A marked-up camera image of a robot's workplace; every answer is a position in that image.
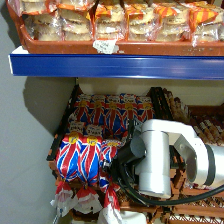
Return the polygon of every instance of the blue shelf edge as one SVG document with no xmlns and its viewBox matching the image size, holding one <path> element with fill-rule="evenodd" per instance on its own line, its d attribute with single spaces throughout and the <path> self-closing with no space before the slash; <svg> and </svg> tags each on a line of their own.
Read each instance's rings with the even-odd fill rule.
<svg viewBox="0 0 224 224">
<path fill-rule="evenodd" d="M 9 55 L 14 76 L 224 80 L 224 56 Z"/>
</svg>

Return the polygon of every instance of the orange tray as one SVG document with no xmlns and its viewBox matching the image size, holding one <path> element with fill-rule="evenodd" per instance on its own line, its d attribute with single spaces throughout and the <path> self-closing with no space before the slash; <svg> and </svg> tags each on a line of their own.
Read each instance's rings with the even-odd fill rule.
<svg viewBox="0 0 224 224">
<path fill-rule="evenodd" d="M 32 54 L 97 54 L 93 41 L 38 41 L 33 40 L 24 26 L 22 17 L 13 11 L 6 0 L 9 14 L 15 23 L 22 46 Z M 224 56 L 224 42 L 200 43 L 193 47 L 183 42 L 127 42 L 116 43 L 116 54 L 129 55 L 176 55 L 176 56 Z"/>
</svg>

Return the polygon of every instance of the robotic arm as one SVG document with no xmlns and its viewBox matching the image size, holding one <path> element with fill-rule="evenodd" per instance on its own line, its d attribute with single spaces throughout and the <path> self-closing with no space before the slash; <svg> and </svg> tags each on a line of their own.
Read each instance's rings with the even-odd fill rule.
<svg viewBox="0 0 224 224">
<path fill-rule="evenodd" d="M 199 185 L 218 187 L 205 194 L 174 201 L 153 201 L 141 194 L 170 198 L 169 145 L 173 145 L 186 163 L 187 178 Z M 224 191 L 224 147 L 205 145 L 191 126 L 179 122 L 152 119 L 146 121 L 141 134 L 118 151 L 112 176 L 121 187 L 144 204 L 175 205 L 210 197 Z M 139 177 L 138 192 L 130 185 L 130 164 Z"/>
</svg>

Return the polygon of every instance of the white robotic arm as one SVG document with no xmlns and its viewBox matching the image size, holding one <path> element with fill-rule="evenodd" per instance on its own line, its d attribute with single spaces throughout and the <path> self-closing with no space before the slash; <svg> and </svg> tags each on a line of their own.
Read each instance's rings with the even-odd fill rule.
<svg viewBox="0 0 224 224">
<path fill-rule="evenodd" d="M 140 193 L 169 198 L 169 145 L 174 145 L 186 163 L 187 177 L 199 185 L 224 184 L 224 147 L 205 145 L 191 126 L 152 119 L 142 125 L 145 158 L 136 166 Z"/>
</svg>

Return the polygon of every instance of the red white blue wrapper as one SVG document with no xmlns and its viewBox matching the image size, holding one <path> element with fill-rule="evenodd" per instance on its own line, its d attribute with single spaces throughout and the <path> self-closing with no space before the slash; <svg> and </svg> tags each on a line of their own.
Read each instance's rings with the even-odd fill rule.
<svg viewBox="0 0 224 224">
<path fill-rule="evenodd" d="M 74 105 L 73 119 L 76 121 L 88 122 L 89 121 L 89 104 L 91 96 L 80 94 Z"/>
<path fill-rule="evenodd" d="M 138 96 L 137 98 L 138 120 L 145 122 L 155 118 L 155 111 L 150 97 Z"/>
<path fill-rule="evenodd" d="M 100 211 L 97 224 L 122 224 L 120 206 L 113 185 L 107 189 L 104 208 Z"/>
<path fill-rule="evenodd" d="M 117 149 L 121 147 L 121 142 L 117 140 L 104 140 L 100 152 L 100 180 L 99 185 L 102 192 L 106 193 L 104 208 L 100 212 L 98 223 L 121 223 L 120 206 L 116 191 L 120 189 L 119 185 L 112 182 L 112 177 L 103 171 L 103 163 L 110 163 L 117 154 Z"/>
<path fill-rule="evenodd" d="M 121 115 L 122 123 L 125 130 L 128 129 L 128 120 L 138 118 L 138 109 L 136 103 L 136 96 L 134 94 L 124 94 L 121 97 Z"/>
<path fill-rule="evenodd" d="M 79 154 L 81 150 L 83 135 L 72 132 L 65 135 L 61 142 L 56 163 L 62 180 L 56 190 L 55 200 L 51 205 L 57 208 L 58 216 L 65 216 L 73 207 L 73 191 L 69 182 L 78 177 Z"/>
<path fill-rule="evenodd" d="M 91 187 L 83 186 L 73 199 L 73 208 L 83 214 L 102 210 L 99 195 Z"/>
<path fill-rule="evenodd" d="M 96 213 L 102 209 L 97 193 L 90 188 L 98 181 L 99 155 L 102 143 L 102 135 L 100 134 L 102 131 L 99 131 L 98 126 L 95 130 L 93 125 L 90 125 L 91 129 L 88 129 L 88 126 L 89 135 L 83 137 L 79 157 L 80 163 L 78 164 L 78 178 L 84 187 L 78 191 L 73 200 L 73 208 L 84 214 Z"/>
<path fill-rule="evenodd" d="M 90 121 L 94 125 L 104 125 L 105 96 L 93 95 L 89 105 Z"/>
<path fill-rule="evenodd" d="M 107 95 L 105 101 L 105 134 L 107 138 L 120 138 L 121 102 L 120 96 Z"/>
</svg>

